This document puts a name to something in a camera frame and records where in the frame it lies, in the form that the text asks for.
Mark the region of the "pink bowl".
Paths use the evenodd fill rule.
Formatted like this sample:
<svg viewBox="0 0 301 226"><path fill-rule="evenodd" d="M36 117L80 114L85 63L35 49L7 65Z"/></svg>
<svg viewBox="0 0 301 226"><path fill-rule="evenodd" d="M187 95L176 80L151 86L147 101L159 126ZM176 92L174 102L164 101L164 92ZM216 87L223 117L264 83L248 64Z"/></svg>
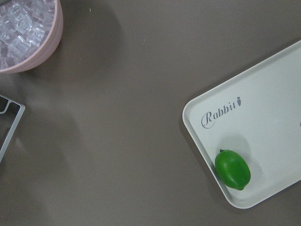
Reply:
<svg viewBox="0 0 301 226"><path fill-rule="evenodd" d="M20 73L45 62L63 34L58 0L0 2L0 72Z"/></svg>

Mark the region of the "green lime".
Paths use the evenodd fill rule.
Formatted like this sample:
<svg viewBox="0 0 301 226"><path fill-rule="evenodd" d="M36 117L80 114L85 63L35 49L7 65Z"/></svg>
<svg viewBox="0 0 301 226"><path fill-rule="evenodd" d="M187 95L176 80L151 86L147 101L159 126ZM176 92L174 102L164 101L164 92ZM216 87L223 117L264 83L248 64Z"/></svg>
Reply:
<svg viewBox="0 0 301 226"><path fill-rule="evenodd" d="M249 184L250 169L238 153L220 149L214 163L219 178L227 187L242 191Z"/></svg>

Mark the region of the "cream rabbit tray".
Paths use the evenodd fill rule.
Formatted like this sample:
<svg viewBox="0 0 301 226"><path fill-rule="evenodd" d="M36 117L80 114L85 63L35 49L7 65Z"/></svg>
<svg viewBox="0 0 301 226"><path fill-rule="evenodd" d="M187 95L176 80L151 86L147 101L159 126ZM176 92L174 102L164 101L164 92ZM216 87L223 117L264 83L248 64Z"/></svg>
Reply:
<svg viewBox="0 0 301 226"><path fill-rule="evenodd" d="M250 208L300 181L300 42L192 99L182 120L232 206ZM248 164L243 190L219 179L214 160L221 149Z"/></svg>

